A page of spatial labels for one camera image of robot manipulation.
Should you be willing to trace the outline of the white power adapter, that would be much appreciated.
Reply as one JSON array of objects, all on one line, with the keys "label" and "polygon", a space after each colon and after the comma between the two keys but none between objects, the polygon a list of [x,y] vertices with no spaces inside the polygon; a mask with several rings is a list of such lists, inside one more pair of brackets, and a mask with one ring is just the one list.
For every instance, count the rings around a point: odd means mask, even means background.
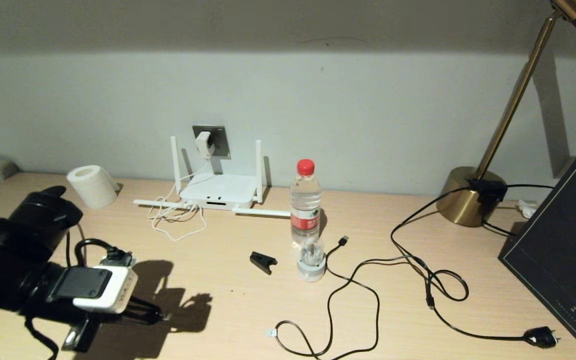
[{"label": "white power adapter", "polygon": [[204,160],[209,160],[214,155],[216,149],[212,133],[210,131],[199,132],[195,137],[195,146],[199,157]]}]

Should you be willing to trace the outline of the white router with antennas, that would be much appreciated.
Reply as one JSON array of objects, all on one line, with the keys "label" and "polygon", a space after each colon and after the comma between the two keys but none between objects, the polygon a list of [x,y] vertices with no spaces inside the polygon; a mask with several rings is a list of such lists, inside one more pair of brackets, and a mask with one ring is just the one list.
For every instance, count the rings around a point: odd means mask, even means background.
[{"label": "white router with antennas", "polygon": [[224,210],[239,215],[258,215],[290,218],[288,210],[254,209],[254,204],[265,201],[263,179],[265,162],[262,141],[255,142],[255,175],[214,174],[201,171],[192,175],[192,180],[182,187],[179,173],[178,155],[173,156],[174,186],[173,193],[178,200],[135,199],[133,204],[141,207],[153,207],[174,210],[189,210],[200,207],[204,210]]}]

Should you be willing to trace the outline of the small black clip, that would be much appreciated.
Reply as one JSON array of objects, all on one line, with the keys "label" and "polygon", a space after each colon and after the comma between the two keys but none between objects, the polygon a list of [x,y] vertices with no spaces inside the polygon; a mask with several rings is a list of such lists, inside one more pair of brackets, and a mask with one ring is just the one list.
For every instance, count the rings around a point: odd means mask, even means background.
[{"label": "small black clip", "polygon": [[250,253],[249,261],[268,276],[272,275],[272,266],[278,265],[278,261],[274,257],[258,251]]}]

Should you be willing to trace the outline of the white toilet paper roll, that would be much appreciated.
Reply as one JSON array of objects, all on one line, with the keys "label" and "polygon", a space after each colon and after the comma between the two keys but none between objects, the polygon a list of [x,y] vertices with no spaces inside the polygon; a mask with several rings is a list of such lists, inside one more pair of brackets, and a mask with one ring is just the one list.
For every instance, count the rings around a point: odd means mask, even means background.
[{"label": "white toilet paper roll", "polygon": [[98,165],[74,168],[66,174],[66,179],[88,208],[109,206],[117,200],[121,190],[114,178]]}]

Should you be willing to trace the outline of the small glass dome night light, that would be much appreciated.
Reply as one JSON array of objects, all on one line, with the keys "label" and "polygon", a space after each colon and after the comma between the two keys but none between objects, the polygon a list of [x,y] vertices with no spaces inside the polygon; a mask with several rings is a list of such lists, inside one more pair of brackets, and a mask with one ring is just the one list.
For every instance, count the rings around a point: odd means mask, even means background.
[{"label": "small glass dome night light", "polygon": [[327,253],[318,237],[304,237],[297,251],[297,269],[302,280],[313,283],[321,280],[327,268]]}]

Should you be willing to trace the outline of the water bottle with red cap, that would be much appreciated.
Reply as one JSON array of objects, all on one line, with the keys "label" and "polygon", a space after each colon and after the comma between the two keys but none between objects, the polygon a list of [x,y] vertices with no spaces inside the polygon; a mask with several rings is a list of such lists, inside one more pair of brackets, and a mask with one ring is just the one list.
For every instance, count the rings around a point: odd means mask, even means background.
[{"label": "water bottle with red cap", "polygon": [[322,187],[315,173],[315,162],[300,159],[290,186],[290,225],[293,248],[301,248],[305,241],[320,235]]}]

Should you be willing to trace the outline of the brass desk lamp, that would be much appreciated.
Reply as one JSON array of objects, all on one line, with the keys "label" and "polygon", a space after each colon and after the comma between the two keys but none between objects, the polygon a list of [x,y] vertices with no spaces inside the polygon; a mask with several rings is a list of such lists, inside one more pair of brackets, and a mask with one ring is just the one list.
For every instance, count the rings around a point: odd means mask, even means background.
[{"label": "brass desk lamp", "polygon": [[476,167],[460,166],[450,171],[436,199],[436,209],[451,223],[464,227],[482,227],[490,218],[500,202],[478,203],[478,194],[471,189],[469,179],[485,179],[504,182],[503,178],[489,170],[493,159],[502,144],[510,123],[513,120],[522,98],[530,84],[547,43],[558,19],[572,24],[576,28],[576,0],[548,0],[552,13],[542,23],[534,41],[530,55],[519,73],[503,115]]}]

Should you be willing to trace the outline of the small white crumpled item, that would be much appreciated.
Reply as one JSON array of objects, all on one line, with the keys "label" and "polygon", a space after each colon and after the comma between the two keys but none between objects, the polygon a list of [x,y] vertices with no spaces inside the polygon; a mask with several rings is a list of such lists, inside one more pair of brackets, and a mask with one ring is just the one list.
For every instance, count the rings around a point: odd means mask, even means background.
[{"label": "small white crumpled item", "polygon": [[524,219],[530,219],[537,212],[538,206],[537,202],[518,200],[516,209]]}]

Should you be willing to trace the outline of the dark blue box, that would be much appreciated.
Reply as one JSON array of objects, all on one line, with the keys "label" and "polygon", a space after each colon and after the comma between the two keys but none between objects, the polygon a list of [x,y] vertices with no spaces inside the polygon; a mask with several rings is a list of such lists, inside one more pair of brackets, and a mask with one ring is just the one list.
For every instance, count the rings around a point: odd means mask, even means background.
[{"label": "dark blue box", "polygon": [[576,338],[576,159],[498,259]]}]

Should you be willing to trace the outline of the grey wall socket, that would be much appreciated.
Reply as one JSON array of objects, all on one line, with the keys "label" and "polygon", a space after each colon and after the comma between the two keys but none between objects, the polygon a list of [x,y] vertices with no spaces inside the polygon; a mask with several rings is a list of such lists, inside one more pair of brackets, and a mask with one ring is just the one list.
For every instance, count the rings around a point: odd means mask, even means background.
[{"label": "grey wall socket", "polygon": [[230,158],[230,146],[227,139],[226,128],[221,125],[193,125],[192,126],[195,137],[199,132],[211,132],[215,144],[215,151],[212,157]]}]

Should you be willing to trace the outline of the black inline switch box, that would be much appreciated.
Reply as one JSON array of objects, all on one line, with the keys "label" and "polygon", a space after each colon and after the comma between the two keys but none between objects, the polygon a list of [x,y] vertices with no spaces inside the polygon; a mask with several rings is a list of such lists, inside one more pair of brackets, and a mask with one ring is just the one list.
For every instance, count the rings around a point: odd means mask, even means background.
[{"label": "black inline switch box", "polygon": [[469,178],[468,184],[478,194],[477,202],[481,204],[501,202],[508,191],[508,185],[501,180]]}]

